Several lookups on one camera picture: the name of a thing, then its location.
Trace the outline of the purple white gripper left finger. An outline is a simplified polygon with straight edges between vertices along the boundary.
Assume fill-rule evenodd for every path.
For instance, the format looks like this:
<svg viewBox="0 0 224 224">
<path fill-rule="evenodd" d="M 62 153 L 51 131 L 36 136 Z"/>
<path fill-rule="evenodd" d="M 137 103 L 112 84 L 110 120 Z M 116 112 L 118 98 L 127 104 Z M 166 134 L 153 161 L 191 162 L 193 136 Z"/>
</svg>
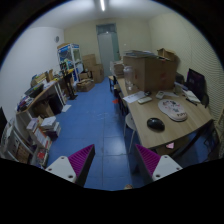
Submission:
<svg viewBox="0 0 224 224">
<path fill-rule="evenodd" d="M 94 156 L 95 146 L 91 144 L 68 157 L 60 156 L 46 171 L 83 187 Z"/>
</svg>

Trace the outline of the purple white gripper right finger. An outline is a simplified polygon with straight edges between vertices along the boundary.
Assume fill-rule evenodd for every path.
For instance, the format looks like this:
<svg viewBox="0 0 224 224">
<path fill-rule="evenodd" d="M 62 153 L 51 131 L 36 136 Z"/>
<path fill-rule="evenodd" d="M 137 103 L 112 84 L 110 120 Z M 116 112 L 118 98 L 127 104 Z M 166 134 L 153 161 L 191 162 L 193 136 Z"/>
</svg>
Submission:
<svg viewBox="0 0 224 224">
<path fill-rule="evenodd" d="M 169 155 L 160 156 L 139 144 L 135 145 L 135 156 L 144 182 L 157 181 L 182 169 Z"/>
</svg>

